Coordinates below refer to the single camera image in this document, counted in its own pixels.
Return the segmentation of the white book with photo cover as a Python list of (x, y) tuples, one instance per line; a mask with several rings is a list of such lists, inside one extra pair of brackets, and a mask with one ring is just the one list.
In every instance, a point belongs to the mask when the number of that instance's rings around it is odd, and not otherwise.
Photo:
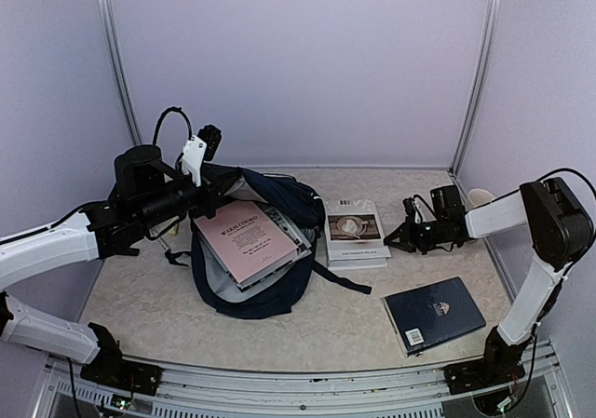
[(324, 234), (327, 265), (335, 271), (375, 269), (390, 258), (373, 201), (326, 200)]

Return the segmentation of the pink booklet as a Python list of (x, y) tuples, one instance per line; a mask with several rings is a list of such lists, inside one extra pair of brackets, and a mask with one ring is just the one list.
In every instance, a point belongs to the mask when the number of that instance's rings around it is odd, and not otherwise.
[(224, 269), (245, 290), (293, 261), (298, 245), (255, 203), (234, 201), (213, 218), (195, 219), (196, 228)]

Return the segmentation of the dark blue notebook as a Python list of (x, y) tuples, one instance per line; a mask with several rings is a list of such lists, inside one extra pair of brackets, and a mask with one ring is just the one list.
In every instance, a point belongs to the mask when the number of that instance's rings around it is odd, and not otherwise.
[(406, 357), (480, 330), (486, 320), (460, 277), (383, 299)]

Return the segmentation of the navy blue student backpack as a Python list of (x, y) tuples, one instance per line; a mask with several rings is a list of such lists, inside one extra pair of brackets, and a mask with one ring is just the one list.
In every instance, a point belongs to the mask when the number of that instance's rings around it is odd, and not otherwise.
[(291, 175), (239, 167), (208, 164), (201, 173), (216, 211), (192, 218), (185, 254), (200, 298), (217, 313), (245, 320), (287, 315), (312, 274), (371, 293), (317, 262), (325, 209), (314, 188)]

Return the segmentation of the grey book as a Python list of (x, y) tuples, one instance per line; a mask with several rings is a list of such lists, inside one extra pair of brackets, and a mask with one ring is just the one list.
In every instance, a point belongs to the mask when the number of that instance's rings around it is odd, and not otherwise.
[(255, 202), (250, 220), (233, 234), (239, 262), (228, 272), (240, 291), (251, 289), (310, 253), (309, 241), (294, 222), (273, 206)]

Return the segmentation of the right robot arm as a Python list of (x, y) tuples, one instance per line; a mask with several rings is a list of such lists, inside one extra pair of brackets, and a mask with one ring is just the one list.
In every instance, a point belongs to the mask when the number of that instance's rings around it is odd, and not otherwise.
[(531, 260), (525, 279), (508, 312), (495, 328), (498, 345), (510, 349), (526, 344), (549, 314), (569, 273), (595, 242), (595, 227), (581, 201), (558, 174), (525, 182), (513, 191), (473, 209), (466, 209), (455, 185), (430, 192), (423, 221), (416, 201), (403, 201), (404, 221), (385, 239), (385, 245), (407, 253), (460, 248), (490, 236), (522, 229)]

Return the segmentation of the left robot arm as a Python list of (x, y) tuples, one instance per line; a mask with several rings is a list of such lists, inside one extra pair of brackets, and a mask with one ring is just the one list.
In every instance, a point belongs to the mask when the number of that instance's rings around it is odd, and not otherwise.
[[(135, 244), (153, 228), (190, 217), (212, 218), (241, 178), (238, 168), (211, 163), (212, 150), (197, 136), (173, 168), (153, 144), (115, 159), (115, 187), (104, 201), (88, 202), (63, 218), (1, 241), (1, 288), (73, 263), (135, 256)], [(123, 384), (130, 365), (103, 326), (60, 319), (1, 294), (1, 340), (92, 366), (105, 381)]]

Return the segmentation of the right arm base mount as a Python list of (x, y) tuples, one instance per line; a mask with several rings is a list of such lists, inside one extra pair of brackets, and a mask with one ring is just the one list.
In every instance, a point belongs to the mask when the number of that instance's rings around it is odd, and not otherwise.
[(451, 395), (462, 394), (489, 386), (512, 382), (525, 376), (522, 354), (531, 339), (509, 345), (494, 327), (489, 332), (480, 358), (446, 366), (445, 382)]

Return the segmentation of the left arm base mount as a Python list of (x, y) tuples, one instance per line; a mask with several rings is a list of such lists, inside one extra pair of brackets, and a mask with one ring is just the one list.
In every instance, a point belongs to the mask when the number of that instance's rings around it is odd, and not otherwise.
[(135, 362), (123, 357), (119, 341), (104, 326), (89, 322), (98, 339), (99, 352), (82, 365), (80, 377), (86, 381), (109, 386), (131, 394), (154, 397), (162, 377), (157, 365)]

